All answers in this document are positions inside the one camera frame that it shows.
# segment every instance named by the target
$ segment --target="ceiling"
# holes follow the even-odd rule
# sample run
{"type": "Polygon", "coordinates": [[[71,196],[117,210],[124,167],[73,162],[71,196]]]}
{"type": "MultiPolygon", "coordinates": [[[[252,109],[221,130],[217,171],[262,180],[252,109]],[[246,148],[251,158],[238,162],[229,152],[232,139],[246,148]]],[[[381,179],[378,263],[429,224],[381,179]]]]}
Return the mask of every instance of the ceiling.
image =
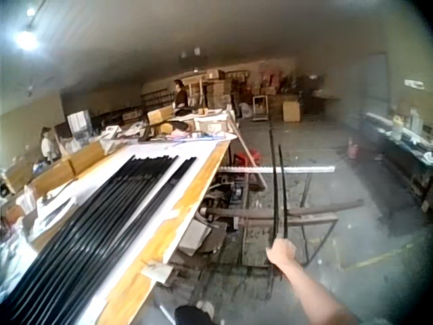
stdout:
{"type": "MultiPolygon", "coordinates": [[[[381,0],[46,0],[19,49],[26,0],[1,3],[1,113],[53,90],[144,82],[198,68],[295,55],[317,38],[344,33],[381,0]],[[179,60],[195,47],[201,60],[179,60]],[[32,97],[27,89],[33,85],[32,97]]],[[[41,0],[35,0],[35,7],[41,0]]]]}

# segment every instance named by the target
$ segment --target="red object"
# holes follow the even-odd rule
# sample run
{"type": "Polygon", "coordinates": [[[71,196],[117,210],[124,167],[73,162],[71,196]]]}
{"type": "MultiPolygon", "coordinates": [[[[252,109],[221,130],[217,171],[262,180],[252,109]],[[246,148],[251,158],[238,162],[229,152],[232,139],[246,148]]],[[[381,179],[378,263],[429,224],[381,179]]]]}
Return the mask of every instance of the red object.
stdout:
{"type": "MultiPolygon", "coordinates": [[[[260,154],[260,152],[257,152],[256,150],[250,150],[251,156],[254,159],[254,162],[256,163],[257,166],[260,165],[260,159],[262,158],[262,155],[260,154]]],[[[235,154],[235,161],[234,161],[234,165],[235,166],[240,166],[240,167],[251,167],[252,163],[250,162],[250,159],[248,158],[248,156],[246,154],[235,154]]]]}

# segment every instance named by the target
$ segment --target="hand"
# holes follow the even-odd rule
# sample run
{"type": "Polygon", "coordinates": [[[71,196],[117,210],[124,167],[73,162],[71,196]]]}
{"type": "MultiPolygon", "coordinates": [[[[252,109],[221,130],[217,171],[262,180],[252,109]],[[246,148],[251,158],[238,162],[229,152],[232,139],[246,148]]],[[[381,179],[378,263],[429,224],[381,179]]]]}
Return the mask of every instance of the hand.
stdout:
{"type": "Polygon", "coordinates": [[[278,267],[293,262],[295,253],[296,246],[288,239],[276,238],[272,248],[266,248],[268,259],[278,267]]]}

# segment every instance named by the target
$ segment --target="black aluminum profile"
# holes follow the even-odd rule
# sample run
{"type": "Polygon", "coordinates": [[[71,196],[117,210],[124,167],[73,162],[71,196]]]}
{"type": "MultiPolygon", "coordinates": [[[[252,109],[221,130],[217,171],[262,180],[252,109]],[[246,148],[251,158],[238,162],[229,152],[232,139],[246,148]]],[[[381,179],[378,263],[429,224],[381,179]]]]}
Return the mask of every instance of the black aluminum profile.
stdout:
{"type": "Polygon", "coordinates": [[[111,176],[45,246],[1,304],[1,309],[10,316],[9,320],[21,324],[39,322],[38,317],[46,311],[43,305],[61,300],[66,293],[67,277],[59,277],[59,273],[72,279],[79,277],[77,270],[85,268],[85,259],[89,259],[92,249],[95,254],[103,253],[101,246],[119,231],[119,225],[128,220],[174,161],[167,156],[145,160],[133,158],[111,176]],[[104,235],[98,238],[95,234],[104,235]],[[81,259],[71,258],[74,255],[81,259]]]}
{"type": "Polygon", "coordinates": [[[173,161],[165,156],[125,163],[45,246],[0,305],[3,319],[9,324],[75,323],[195,158],[186,160],[121,232],[173,161]]]}
{"type": "Polygon", "coordinates": [[[189,170],[190,166],[196,161],[196,158],[186,160],[178,170],[170,177],[170,179],[162,186],[158,193],[151,199],[149,204],[144,208],[140,215],[132,222],[127,230],[122,234],[121,238],[117,243],[113,243],[113,250],[110,253],[108,259],[108,265],[105,267],[99,267],[93,270],[93,273],[85,281],[77,283],[77,287],[74,290],[73,295],[63,305],[62,309],[58,313],[54,313],[56,316],[54,320],[50,320],[47,324],[74,324],[78,317],[83,312],[85,306],[90,302],[91,298],[95,294],[97,288],[100,287],[101,283],[107,277],[111,269],[117,264],[118,260],[128,250],[132,243],[137,238],[138,234],[142,231],[147,222],[152,218],[154,213],[164,203],[165,199],[171,191],[176,187],[181,178],[189,170]]]}
{"type": "Polygon", "coordinates": [[[284,211],[284,231],[283,238],[288,238],[288,207],[287,207],[287,188],[286,188],[286,177],[284,175],[284,161],[283,161],[283,152],[281,151],[281,144],[278,145],[278,155],[279,155],[279,165],[281,167],[281,180],[283,185],[283,211],[284,211]]]}
{"type": "Polygon", "coordinates": [[[271,141],[271,156],[272,156],[272,174],[273,174],[273,228],[272,236],[269,238],[270,247],[277,237],[278,230],[278,178],[277,178],[277,165],[275,162],[275,146],[273,144],[272,127],[269,128],[269,139],[271,141]]]}
{"type": "MultiPolygon", "coordinates": [[[[159,164],[159,168],[162,171],[168,169],[167,164],[169,162],[162,162],[159,164]]],[[[51,305],[52,301],[58,300],[65,292],[71,290],[68,286],[68,280],[72,276],[79,276],[81,272],[86,270],[89,267],[89,263],[92,263],[92,258],[94,255],[100,255],[104,251],[104,247],[106,242],[109,241],[112,236],[115,236],[118,232],[118,229],[122,227],[122,224],[125,222],[126,218],[130,216],[141,204],[142,199],[148,194],[153,185],[158,181],[158,178],[148,177],[149,174],[145,174],[143,178],[141,177],[131,177],[131,183],[124,190],[124,195],[118,198],[118,200],[113,200],[106,209],[103,211],[111,211],[114,215],[106,217],[107,221],[104,222],[103,225],[96,225],[92,230],[87,230],[87,232],[95,232],[98,231],[99,238],[91,237],[91,236],[83,236],[87,241],[81,244],[81,247],[88,247],[92,245],[93,250],[91,252],[84,252],[83,254],[74,254],[72,252],[69,254],[69,258],[67,261],[62,261],[58,268],[56,269],[56,277],[52,277],[45,282],[45,287],[43,292],[38,292],[36,299],[32,300],[32,306],[28,311],[29,319],[23,319],[25,322],[32,321],[33,319],[37,319],[38,311],[41,310],[43,304],[51,305]]]]}
{"type": "MultiPolygon", "coordinates": [[[[136,175],[139,173],[139,161],[138,160],[132,160],[131,162],[127,163],[127,169],[121,170],[120,173],[117,173],[117,177],[110,178],[111,182],[107,186],[107,195],[102,195],[99,199],[102,199],[102,202],[105,204],[107,202],[112,202],[112,199],[116,197],[121,191],[124,190],[125,185],[127,184],[127,175],[123,174],[123,172],[129,173],[129,175],[136,175]]],[[[41,276],[45,276],[45,278],[50,277],[50,272],[57,270],[58,265],[61,265],[65,258],[68,256],[65,255],[65,252],[70,252],[68,250],[68,247],[71,243],[74,245],[79,245],[82,240],[84,240],[87,236],[87,234],[92,234],[96,229],[98,229],[99,225],[97,224],[98,221],[100,221],[100,216],[103,213],[103,210],[100,209],[101,205],[104,204],[98,204],[98,201],[95,201],[95,204],[93,206],[90,206],[90,209],[87,209],[86,211],[76,211],[76,213],[71,217],[70,223],[69,223],[69,231],[67,234],[64,234],[63,238],[59,240],[57,245],[55,245],[55,249],[53,251],[50,251],[49,259],[53,261],[51,265],[49,265],[49,269],[45,270],[45,273],[40,272],[41,266],[36,265],[37,269],[35,270],[35,274],[32,272],[31,276],[28,278],[31,280],[31,282],[23,282],[22,286],[24,286],[24,291],[18,291],[17,294],[18,300],[15,301],[14,305],[19,305],[23,299],[29,299],[31,294],[33,293],[31,289],[35,289],[36,286],[44,285],[45,281],[44,278],[41,278],[41,276]]],[[[13,299],[13,295],[11,294],[8,299],[13,299]]]]}

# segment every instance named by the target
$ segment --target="person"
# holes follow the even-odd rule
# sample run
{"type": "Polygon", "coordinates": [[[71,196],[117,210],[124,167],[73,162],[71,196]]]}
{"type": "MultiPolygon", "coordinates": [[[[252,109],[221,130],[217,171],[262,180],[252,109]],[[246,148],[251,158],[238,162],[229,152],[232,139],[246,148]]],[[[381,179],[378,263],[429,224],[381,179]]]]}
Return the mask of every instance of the person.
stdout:
{"type": "Polygon", "coordinates": [[[358,324],[345,306],[337,302],[326,289],[303,270],[295,261],[296,247],[287,239],[275,239],[266,249],[268,260],[275,264],[292,285],[310,324],[358,324]]]}
{"type": "Polygon", "coordinates": [[[183,86],[182,80],[176,79],[176,99],[175,99],[175,108],[182,108],[188,106],[188,94],[183,86]]]}
{"type": "MultiPolygon", "coordinates": [[[[351,325],[358,324],[358,319],[341,303],[337,302],[326,289],[303,270],[295,261],[296,247],[287,239],[275,239],[272,248],[266,249],[268,260],[275,264],[292,285],[302,308],[314,325],[351,325]]],[[[177,325],[214,325],[213,307],[209,303],[199,302],[197,306],[180,306],[175,310],[177,325]]]]}
{"type": "Polygon", "coordinates": [[[43,127],[41,131],[41,152],[45,159],[45,162],[50,165],[57,158],[55,153],[54,143],[49,138],[49,127],[43,127]]]}

